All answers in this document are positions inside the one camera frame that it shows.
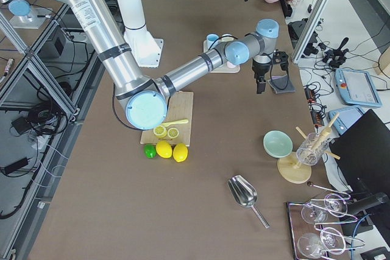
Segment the white desk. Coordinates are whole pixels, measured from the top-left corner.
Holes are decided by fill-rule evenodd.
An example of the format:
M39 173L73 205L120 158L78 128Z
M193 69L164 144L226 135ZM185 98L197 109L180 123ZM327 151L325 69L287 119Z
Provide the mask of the white desk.
M288 24L291 21L298 21L301 20L302 18L309 17L307 8L309 4L312 3L312 1L313 0L300 0L299 2L297 2L297 4L292 8L293 13L291 17L286 18L286 23ZM329 0L329 3L327 4L325 11L323 12L321 17L324 19L324 22L322 24L322 30L319 27L316 30L322 42L327 42L327 41L330 42L327 45L329 47L337 48L340 45L342 39L344 37L348 37L349 41L343 48L344 49L348 48L351 51L354 50L359 45L359 43L371 37L368 31L366 30L366 28L364 27L363 23L361 22L361 20L359 19L359 16L356 14L355 10L353 9L349 0ZM368 40L363 44L361 44L358 47L358 49L353 53L362 55L375 48L377 48L375 43L372 40ZM318 60L322 59L321 50L317 56L321 57ZM346 56L348 59L343 65L340 66L340 68L345 68L345 67L350 67L353 69L369 68L368 71L370 72L371 76L378 76L374 71L374 69L372 69L372 67L375 66L374 62L366 60L361 57L355 57L349 59L350 57L353 57L352 54L346 54ZM365 55L366 58L371 60L378 60L379 56L380 56L380 52L378 50L374 50L373 52ZM315 61L316 60L313 58L301 58L298 65L300 68L313 68ZM302 83L304 85L313 81L318 81L320 82L321 87L323 89L330 90L329 86L324 82L324 80L320 76L316 76L313 73L311 76L308 71L305 70L300 71ZM335 89L335 92L333 94L320 98L321 104L327 106L327 112L333 109L345 107L345 104L342 102L338 94L338 90L335 84L334 73L332 72L330 73L330 75L328 75L325 71L316 71L316 73L325 76L327 81L330 82L332 87ZM382 80L373 78L373 81L375 83L375 86L378 89L386 88L386 84ZM383 122L388 122L390 121L390 115L389 115L390 92L382 91L378 93L383 103L383 106L381 108L374 109L374 111ZM332 136L337 137L338 134L335 131L333 131ZM344 185L339 181L335 159L329 157L325 166L327 168L329 182L339 190L344 190L345 189ZM376 247L384 246L388 250L390 250L389 246L380 236L379 232L375 227L374 230L361 233L358 235L358 237L366 242L366 246L361 249L358 249L354 253L355 259L361 259L360 253L364 251L369 251Z

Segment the black screen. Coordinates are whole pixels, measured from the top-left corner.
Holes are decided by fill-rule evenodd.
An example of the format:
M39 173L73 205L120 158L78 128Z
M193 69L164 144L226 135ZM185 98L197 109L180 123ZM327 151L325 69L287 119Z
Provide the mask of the black screen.
M368 110L340 138L330 145L354 196L362 199L384 192L390 196L390 130ZM367 210L378 231L390 244L390 203Z

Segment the white tube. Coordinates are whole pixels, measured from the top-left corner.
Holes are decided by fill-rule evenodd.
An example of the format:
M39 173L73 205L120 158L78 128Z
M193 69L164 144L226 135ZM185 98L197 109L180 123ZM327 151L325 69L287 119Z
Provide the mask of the white tube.
M161 49L147 31L141 0L118 0L123 23L126 26L125 40L139 66L157 67Z

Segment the label on robot arm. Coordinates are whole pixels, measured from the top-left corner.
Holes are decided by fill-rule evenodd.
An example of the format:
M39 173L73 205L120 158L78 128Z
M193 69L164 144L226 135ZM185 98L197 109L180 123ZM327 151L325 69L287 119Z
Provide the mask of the label on robot arm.
M89 0L82 0L72 6L72 11L84 31L100 24L100 20Z

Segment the metallic robot link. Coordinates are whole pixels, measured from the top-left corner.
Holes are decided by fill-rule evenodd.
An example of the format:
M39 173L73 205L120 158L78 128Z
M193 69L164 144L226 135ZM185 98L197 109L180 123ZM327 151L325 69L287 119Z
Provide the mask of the metallic robot link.
M278 24L271 19L263 19L258 23L256 32L243 39L218 44L163 77L151 79L143 75L138 67L104 0L60 1L71 7L113 79L116 98L127 119L140 129L151 129L163 122L167 97L227 60L238 65L263 52L273 52L278 36Z

